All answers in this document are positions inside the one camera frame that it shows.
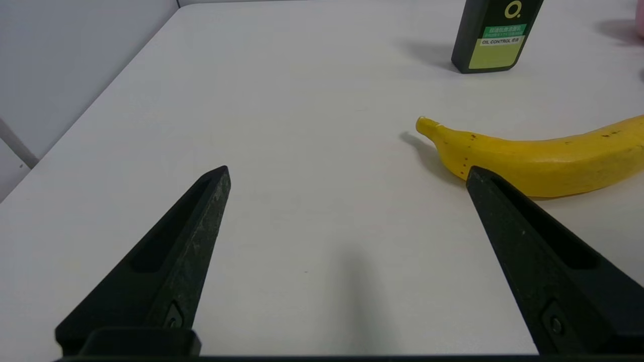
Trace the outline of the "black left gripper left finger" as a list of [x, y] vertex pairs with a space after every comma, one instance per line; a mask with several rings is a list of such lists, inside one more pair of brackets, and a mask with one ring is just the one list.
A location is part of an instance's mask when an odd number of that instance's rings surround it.
[[203, 174], [55, 329], [63, 356], [198, 356], [192, 329], [231, 179]]

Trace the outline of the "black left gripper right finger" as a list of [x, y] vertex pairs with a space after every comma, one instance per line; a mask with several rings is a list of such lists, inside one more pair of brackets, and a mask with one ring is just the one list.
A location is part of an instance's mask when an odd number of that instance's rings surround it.
[[500, 175], [465, 185], [540, 355], [642, 355], [640, 284]]

